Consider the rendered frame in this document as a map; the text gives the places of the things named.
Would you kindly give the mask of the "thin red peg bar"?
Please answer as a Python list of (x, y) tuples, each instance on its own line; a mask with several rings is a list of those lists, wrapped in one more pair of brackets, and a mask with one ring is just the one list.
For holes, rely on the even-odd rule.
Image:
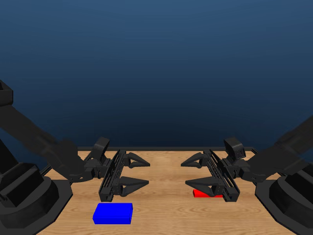
[(204, 192), (201, 192), (201, 191), (199, 191), (197, 189), (193, 190), (193, 196), (195, 198), (223, 198), (222, 195), (209, 196), (208, 194), (206, 194)]

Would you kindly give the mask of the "blue hollow socket block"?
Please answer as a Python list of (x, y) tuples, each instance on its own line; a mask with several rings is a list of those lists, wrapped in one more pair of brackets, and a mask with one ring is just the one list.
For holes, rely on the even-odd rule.
[(92, 219), (96, 225), (127, 225), (132, 216), (132, 203), (99, 203)]

